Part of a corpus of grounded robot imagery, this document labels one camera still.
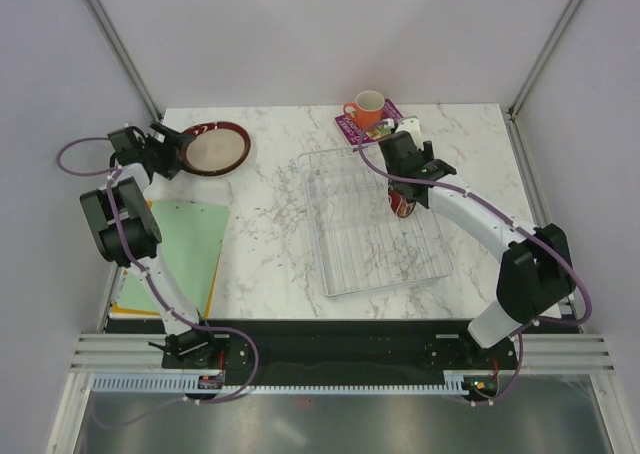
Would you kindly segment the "orange mug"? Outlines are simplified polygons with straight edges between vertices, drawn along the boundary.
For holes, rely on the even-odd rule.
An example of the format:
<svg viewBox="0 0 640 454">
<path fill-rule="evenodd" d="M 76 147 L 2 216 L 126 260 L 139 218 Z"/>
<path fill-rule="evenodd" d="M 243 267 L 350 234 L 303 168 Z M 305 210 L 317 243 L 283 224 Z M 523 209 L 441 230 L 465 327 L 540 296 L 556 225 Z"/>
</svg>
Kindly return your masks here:
<svg viewBox="0 0 640 454">
<path fill-rule="evenodd" d="M 373 90 L 362 91 L 355 100 L 343 105 L 343 114 L 350 116 L 360 129 L 364 129 L 382 119 L 385 106 L 384 96 Z"/>
</svg>

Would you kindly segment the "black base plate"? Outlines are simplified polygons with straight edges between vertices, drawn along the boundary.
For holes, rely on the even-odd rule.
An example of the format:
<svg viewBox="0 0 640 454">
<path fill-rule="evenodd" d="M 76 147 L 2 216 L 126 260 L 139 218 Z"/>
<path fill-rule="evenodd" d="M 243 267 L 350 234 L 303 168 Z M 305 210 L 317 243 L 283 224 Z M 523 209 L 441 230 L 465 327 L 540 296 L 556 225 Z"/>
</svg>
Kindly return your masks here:
<svg viewBox="0 0 640 454">
<path fill-rule="evenodd" d="M 227 320 L 215 324 L 211 366 L 231 370 L 242 384 L 271 369 L 506 371 L 515 348 L 504 339 L 476 346 L 463 320 Z"/>
</svg>

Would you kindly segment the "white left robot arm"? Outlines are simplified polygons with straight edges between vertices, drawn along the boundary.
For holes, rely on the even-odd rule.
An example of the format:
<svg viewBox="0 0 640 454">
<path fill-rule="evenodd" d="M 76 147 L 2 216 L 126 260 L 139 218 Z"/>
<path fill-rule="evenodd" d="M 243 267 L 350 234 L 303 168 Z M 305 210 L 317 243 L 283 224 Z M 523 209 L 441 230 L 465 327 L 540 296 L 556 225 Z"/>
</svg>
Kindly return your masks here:
<svg viewBox="0 0 640 454">
<path fill-rule="evenodd" d="M 161 252 L 162 234 L 143 191 L 156 174 L 171 180 L 182 170 L 182 149 L 191 138 L 158 121 L 159 136 L 126 126 L 107 135 L 113 148 L 104 186 L 80 196 L 85 219 L 102 257 L 143 286 L 164 326 L 165 369 L 205 369 L 216 362 L 219 343 L 179 287 Z"/>
</svg>

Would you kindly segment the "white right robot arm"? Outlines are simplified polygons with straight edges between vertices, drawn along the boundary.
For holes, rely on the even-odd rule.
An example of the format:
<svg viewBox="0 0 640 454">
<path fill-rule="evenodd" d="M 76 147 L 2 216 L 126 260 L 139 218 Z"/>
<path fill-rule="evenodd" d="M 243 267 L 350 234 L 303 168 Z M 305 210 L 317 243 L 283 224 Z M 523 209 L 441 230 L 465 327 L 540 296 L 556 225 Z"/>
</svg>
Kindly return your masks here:
<svg viewBox="0 0 640 454">
<path fill-rule="evenodd" d="M 496 300 L 467 327 L 458 355 L 467 366 L 483 366 L 494 345 L 533 322 L 572 294 L 576 282 L 566 235 L 499 214 L 475 193 L 456 169 L 434 157 L 429 141 L 417 146 L 406 131 L 379 143 L 390 184 L 404 200 L 447 218 L 477 240 L 500 263 Z"/>
</svg>

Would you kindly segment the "small red floral plate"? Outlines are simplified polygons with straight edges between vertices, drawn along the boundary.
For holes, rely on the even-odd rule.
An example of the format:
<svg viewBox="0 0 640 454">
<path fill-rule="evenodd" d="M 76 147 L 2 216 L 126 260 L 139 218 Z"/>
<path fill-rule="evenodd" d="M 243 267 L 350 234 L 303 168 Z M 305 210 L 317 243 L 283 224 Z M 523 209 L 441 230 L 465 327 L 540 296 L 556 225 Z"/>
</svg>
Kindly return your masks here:
<svg viewBox="0 0 640 454">
<path fill-rule="evenodd" d="M 392 188 L 388 189 L 389 206 L 398 218 L 408 218 L 414 211 L 416 203 Z"/>
</svg>

